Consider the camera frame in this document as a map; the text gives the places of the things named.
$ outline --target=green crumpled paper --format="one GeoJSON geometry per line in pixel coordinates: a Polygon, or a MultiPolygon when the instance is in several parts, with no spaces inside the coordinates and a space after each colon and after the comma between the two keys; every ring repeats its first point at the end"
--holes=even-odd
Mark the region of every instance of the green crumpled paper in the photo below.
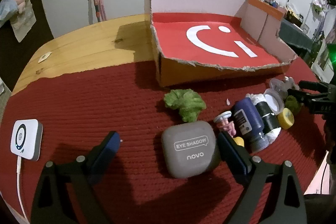
{"type": "Polygon", "coordinates": [[[166,107],[179,109],[179,114],[184,122],[196,122],[199,113],[207,106],[201,96],[191,89],[171,90],[165,94],[166,107]]]}

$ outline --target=white power cable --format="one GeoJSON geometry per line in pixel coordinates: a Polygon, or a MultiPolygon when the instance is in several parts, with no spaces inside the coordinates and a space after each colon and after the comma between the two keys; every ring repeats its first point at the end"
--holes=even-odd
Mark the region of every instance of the white power cable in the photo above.
{"type": "Polygon", "coordinates": [[[28,221],[28,218],[26,216],[26,212],[25,209],[23,208],[23,204],[22,204],[22,200],[21,200],[21,194],[20,194],[20,172],[21,172],[21,160],[22,158],[20,156],[17,157],[17,164],[16,164],[16,185],[17,185],[17,196],[19,197],[19,202],[20,202],[20,206],[21,206],[21,210],[23,212],[23,215],[25,217],[25,219],[28,221]]]}

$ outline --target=bottle label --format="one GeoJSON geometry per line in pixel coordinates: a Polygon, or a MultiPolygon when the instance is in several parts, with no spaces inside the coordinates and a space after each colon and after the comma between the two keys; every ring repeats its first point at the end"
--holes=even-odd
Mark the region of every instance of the bottle label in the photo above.
{"type": "Polygon", "coordinates": [[[247,116],[244,112],[244,110],[240,109],[235,114],[235,121],[238,125],[240,132],[242,135],[249,133],[252,130],[251,124],[249,120],[247,119],[247,116]]]}

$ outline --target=white dot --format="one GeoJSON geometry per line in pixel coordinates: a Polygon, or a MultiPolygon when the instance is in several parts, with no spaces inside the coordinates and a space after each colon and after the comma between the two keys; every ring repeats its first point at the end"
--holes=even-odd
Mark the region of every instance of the white dot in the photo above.
{"type": "Polygon", "coordinates": [[[228,27],[225,26],[219,26],[218,29],[222,32],[231,32],[230,29],[228,27]]]}

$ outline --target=black tape roll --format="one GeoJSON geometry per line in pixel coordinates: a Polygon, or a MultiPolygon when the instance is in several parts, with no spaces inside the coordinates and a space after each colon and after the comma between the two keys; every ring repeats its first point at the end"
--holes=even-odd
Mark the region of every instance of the black tape roll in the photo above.
{"type": "Polygon", "coordinates": [[[261,117],[273,113],[267,102],[260,102],[255,105],[261,117]]]}
{"type": "Polygon", "coordinates": [[[273,112],[262,117],[262,121],[265,125],[264,130],[263,130],[264,134],[270,132],[273,129],[280,127],[279,121],[273,112]]]}

